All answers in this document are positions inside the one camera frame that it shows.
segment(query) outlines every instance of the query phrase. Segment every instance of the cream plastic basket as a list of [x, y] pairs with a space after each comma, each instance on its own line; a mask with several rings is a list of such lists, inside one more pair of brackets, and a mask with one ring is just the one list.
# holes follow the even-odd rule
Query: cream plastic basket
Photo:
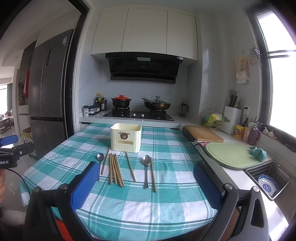
[[140, 151], [142, 126], [116, 123], [110, 128], [111, 149], [136, 153]]

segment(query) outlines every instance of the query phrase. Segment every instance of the range hood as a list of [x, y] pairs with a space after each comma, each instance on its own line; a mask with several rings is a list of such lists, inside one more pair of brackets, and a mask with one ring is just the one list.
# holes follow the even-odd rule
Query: range hood
[[106, 53], [112, 80], [146, 80], [176, 83], [183, 58], [145, 52]]

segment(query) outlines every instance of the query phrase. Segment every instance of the refrigerator door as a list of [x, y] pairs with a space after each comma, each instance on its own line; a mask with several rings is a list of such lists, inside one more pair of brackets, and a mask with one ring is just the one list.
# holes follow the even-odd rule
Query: refrigerator door
[[48, 153], [42, 120], [30, 120], [30, 126], [35, 151], [38, 160], [40, 160], [41, 157]]
[[62, 121], [43, 121], [43, 128], [48, 151], [52, 151], [67, 139], [65, 123]]
[[64, 78], [73, 29], [50, 39], [41, 86], [42, 117], [64, 117]]
[[36, 47], [32, 57], [28, 92], [29, 116], [31, 117], [41, 116], [41, 79], [48, 44], [49, 40]]

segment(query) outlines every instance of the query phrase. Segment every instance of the teal cloth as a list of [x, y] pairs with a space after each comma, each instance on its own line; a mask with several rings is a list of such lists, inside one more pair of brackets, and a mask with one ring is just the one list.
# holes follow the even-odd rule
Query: teal cloth
[[260, 162], [263, 162], [267, 158], [266, 151], [262, 150], [261, 148], [257, 148], [256, 146], [250, 147], [249, 152], [252, 155], [252, 157], [254, 157]]
[[[23, 175], [30, 191], [36, 186], [56, 189], [69, 183], [98, 152], [110, 147], [110, 124], [93, 123], [46, 154]], [[100, 180], [95, 183], [81, 209], [76, 213], [91, 235], [102, 240], [163, 240], [202, 227], [214, 218], [212, 208], [193, 176], [193, 167], [201, 161], [191, 142], [178, 129], [142, 127], [139, 153], [129, 153], [136, 177], [133, 182], [124, 152], [116, 153], [125, 186], [109, 185], [109, 159]], [[144, 155], [153, 158], [157, 192], [144, 189]], [[215, 192], [209, 185], [208, 192]], [[21, 183], [22, 200], [29, 201]], [[60, 217], [57, 208], [54, 215]]]

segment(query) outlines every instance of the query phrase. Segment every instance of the white upper cabinet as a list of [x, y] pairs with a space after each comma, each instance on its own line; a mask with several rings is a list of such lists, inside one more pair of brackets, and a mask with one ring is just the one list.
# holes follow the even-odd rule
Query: white upper cabinet
[[195, 17], [168, 11], [166, 53], [197, 60]]
[[129, 9], [122, 52], [166, 53], [167, 11]]
[[102, 12], [91, 54], [120, 52], [128, 9]]

